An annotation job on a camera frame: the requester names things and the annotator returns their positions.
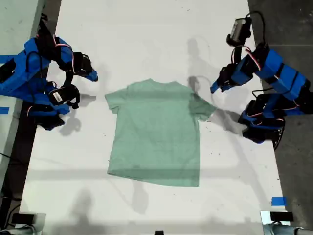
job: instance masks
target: white tabletop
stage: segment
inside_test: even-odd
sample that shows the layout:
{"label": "white tabletop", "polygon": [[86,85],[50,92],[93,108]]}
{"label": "white tabletop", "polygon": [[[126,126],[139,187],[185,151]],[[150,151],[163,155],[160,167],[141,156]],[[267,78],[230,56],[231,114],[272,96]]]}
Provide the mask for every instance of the white tabletop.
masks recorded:
{"label": "white tabletop", "polygon": [[[230,62],[225,38],[246,0],[62,0],[57,34],[86,53],[99,73],[92,83],[76,77],[82,102],[65,126],[37,130],[20,211],[44,213],[44,234],[262,234],[260,210],[281,196],[271,142],[241,137],[223,112],[200,124],[201,175],[195,188],[168,187],[107,174],[116,115],[104,95],[141,80],[196,76],[199,95],[240,113],[261,89],[210,94]],[[247,42],[254,47],[253,37]],[[48,80],[62,84],[56,64]]]}

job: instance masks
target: green t-shirt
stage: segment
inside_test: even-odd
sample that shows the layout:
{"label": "green t-shirt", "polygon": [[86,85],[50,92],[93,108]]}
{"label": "green t-shirt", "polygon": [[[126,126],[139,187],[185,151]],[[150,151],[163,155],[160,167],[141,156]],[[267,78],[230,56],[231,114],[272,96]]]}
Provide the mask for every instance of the green t-shirt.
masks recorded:
{"label": "green t-shirt", "polygon": [[198,186],[198,119],[215,107],[178,82],[152,79],[107,94],[117,114],[108,174],[171,186]]}

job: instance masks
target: blue tape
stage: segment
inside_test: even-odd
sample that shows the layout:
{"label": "blue tape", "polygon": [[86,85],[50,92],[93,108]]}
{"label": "blue tape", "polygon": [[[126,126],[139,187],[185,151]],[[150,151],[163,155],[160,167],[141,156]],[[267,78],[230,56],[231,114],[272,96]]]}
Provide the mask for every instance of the blue tape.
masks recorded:
{"label": "blue tape", "polygon": [[0,55],[0,64],[5,64],[10,59],[12,59],[15,55]]}
{"label": "blue tape", "polygon": [[286,198],[285,197],[272,197],[272,206],[285,206]]}
{"label": "blue tape", "polygon": [[0,114],[8,114],[9,109],[9,107],[0,107]]}

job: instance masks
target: white sticker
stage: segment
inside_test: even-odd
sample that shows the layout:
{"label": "white sticker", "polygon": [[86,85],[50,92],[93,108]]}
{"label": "white sticker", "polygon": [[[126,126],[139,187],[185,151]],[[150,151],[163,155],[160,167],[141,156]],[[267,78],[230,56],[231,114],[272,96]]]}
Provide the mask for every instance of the white sticker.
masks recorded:
{"label": "white sticker", "polygon": [[63,101],[58,92],[53,93],[53,96],[57,100],[58,103]]}

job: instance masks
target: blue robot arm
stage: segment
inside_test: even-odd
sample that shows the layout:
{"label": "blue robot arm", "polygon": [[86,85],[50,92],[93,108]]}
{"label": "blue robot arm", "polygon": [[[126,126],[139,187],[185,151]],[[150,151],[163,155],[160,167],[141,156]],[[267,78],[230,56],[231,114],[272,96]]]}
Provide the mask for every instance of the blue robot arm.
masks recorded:
{"label": "blue robot arm", "polygon": [[241,59],[241,50],[238,48],[245,47],[250,31],[251,19],[248,15],[236,20],[233,32],[237,33],[237,37],[232,33],[227,38],[228,44],[235,47],[234,61],[222,68],[219,78],[211,86],[211,92],[219,88],[224,92],[234,86],[241,86],[250,81],[253,74],[271,85],[270,89],[276,93],[255,96],[256,100],[247,105],[238,122],[248,127],[243,131],[244,137],[256,143],[270,139],[276,148],[284,132],[284,116],[313,113],[310,82],[300,72],[284,64],[282,57],[269,48],[265,37],[254,52],[246,50],[248,55]]}
{"label": "blue robot arm", "polygon": [[[27,115],[34,116],[37,124],[47,130],[64,124],[59,114],[68,113],[69,107],[78,108],[80,93],[72,84],[75,75],[93,82],[98,80],[89,57],[74,52],[64,40],[51,35],[42,20],[37,37],[27,41],[19,54],[5,58],[7,62],[0,67],[0,95],[31,102]],[[66,73],[60,88],[43,77],[43,69],[51,61]]]}

